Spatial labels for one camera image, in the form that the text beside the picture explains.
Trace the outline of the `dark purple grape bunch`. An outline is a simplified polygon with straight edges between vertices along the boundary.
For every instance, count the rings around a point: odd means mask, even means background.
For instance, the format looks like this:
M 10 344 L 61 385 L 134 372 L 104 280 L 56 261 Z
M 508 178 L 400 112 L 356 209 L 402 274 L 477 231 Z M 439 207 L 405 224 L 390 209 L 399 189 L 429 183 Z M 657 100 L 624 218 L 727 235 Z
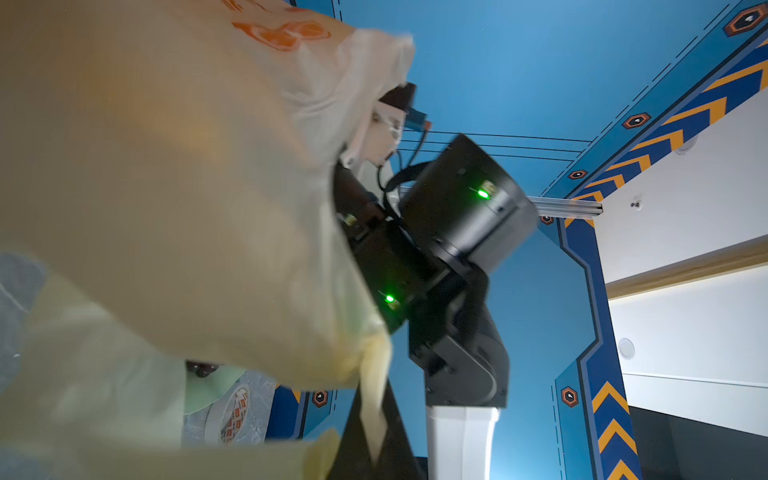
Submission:
M 207 378 L 219 369 L 218 365 L 196 361 L 186 361 L 185 366 L 187 372 L 195 375 L 197 378 Z

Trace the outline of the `cream plastic bag orange print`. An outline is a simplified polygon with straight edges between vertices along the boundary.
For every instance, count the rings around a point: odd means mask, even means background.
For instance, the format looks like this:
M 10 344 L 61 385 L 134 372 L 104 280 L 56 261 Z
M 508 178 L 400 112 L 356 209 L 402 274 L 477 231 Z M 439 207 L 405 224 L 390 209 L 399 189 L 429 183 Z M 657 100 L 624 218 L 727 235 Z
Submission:
M 392 344 L 333 176 L 413 56 L 282 1 L 3 2 L 1 245 L 48 277 L 2 444 L 61 479 L 380 464 Z M 189 360 L 358 388 L 360 429 L 186 449 Z

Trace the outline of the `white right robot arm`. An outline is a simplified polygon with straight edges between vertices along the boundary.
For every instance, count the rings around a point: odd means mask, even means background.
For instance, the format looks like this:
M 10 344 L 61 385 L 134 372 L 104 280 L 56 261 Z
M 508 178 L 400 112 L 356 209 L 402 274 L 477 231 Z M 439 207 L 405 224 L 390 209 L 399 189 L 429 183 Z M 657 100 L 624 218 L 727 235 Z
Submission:
M 413 454 L 392 390 L 378 455 L 365 442 L 355 401 L 333 479 L 485 479 L 509 394 L 510 359 L 486 304 L 490 274 L 533 233 L 538 213 L 512 177 L 465 135 L 433 161 L 385 185 L 407 193 L 391 204 L 337 164 L 336 211 L 390 331 L 408 330 L 423 371 L 428 452 Z

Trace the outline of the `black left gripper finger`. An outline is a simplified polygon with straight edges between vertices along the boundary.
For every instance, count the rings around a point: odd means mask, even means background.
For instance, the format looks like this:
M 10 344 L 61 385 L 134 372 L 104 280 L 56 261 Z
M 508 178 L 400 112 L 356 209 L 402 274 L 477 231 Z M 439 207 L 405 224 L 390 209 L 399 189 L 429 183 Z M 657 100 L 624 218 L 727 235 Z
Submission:
M 393 389 L 389 353 L 368 353 L 330 479 L 421 479 Z

